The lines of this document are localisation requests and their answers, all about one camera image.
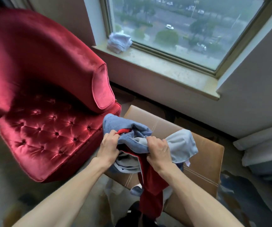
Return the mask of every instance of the person's left arm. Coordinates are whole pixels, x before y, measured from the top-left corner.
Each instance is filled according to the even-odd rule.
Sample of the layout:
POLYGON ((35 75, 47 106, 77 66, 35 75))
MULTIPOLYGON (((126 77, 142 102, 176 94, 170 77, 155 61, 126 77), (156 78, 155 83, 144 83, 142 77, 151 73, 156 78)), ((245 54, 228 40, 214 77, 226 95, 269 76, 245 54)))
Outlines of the person's left arm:
POLYGON ((97 157, 22 217, 13 227, 70 227, 77 217, 93 185, 114 163, 119 151, 116 149, 119 135, 112 130, 106 133, 97 157))

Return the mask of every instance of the fabric bundle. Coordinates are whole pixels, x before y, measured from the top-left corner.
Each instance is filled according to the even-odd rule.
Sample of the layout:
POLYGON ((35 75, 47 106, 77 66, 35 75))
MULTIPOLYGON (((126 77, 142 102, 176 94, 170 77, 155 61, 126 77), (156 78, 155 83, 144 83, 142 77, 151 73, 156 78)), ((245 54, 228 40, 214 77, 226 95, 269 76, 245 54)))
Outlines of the fabric bundle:
POLYGON ((132 40, 129 35, 124 33, 111 33, 107 48, 112 52, 121 53, 126 51, 131 45, 132 40))
MULTIPOLYGON (((103 133, 111 130, 120 135, 117 148, 120 154, 110 170, 122 173, 138 173, 141 185, 133 187, 131 193, 140 195, 139 210, 147 217, 156 219, 160 216, 164 201, 169 198, 172 189, 147 161, 147 136, 152 131, 145 125, 107 114, 103 120, 103 133)), ((184 162, 198 153, 195 140, 189 130, 182 129, 166 138, 173 163, 183 167, 184 162)))

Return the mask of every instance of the red armchair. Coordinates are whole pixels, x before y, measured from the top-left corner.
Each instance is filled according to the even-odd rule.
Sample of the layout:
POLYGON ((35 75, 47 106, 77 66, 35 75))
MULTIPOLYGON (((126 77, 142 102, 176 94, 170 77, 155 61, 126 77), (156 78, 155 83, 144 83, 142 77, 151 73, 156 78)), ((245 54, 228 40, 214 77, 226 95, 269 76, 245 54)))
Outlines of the red armchair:
POLYGON ((0 11, 0 134, 35 181, 71 176, 102 140, 102 120, 121 106, 107 67, 58 23, 0 11))

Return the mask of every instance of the window frame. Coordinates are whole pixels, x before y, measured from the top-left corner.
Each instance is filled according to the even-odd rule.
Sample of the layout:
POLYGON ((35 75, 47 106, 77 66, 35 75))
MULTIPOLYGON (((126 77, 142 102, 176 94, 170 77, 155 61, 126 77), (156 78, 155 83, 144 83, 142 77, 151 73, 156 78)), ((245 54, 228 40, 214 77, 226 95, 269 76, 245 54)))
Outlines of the window frame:
MULTIPOLYGON (((110 11, 113 8, 112 0, 99 0, 101 5, 101 11, 104 20, 104 27, 106 31, 106 36, 109 38, 109 35, 115 29, 114 13, 110 11)), ((259 11, 256 13, 254 18, 246 26, 242 34, 236 40, 231 49, 227 52, 225 57, 222 59, 215 71, 203 67, 194 62, 188 61, 186 59, 180 58, 173 54, 158 50, 148 45, 141 44, 139 42, 133 41, 131 47, 149 53, 151 55, 160 57, 167 61, 182 65, 186 68, 190 68, 204 74, 213 76, 216 79, 219 79, 225 71, 232 65, 232 63, 237 59, 237 57, 242 53, 246 48, 249 42, 255 37, 255 35, 261 30, 264 24, 272 15, 272 0, 265 0, 263 5, 260 7, 259 11)))

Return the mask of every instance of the window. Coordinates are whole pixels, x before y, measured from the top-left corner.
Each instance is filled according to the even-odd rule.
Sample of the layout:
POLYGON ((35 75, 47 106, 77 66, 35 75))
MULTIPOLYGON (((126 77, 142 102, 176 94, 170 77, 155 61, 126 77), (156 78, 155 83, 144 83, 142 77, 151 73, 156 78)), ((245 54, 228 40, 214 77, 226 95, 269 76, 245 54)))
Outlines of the window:
POLYGON ((221 76, 272 14, 272 0, 101 0, 107 34, 221 76))

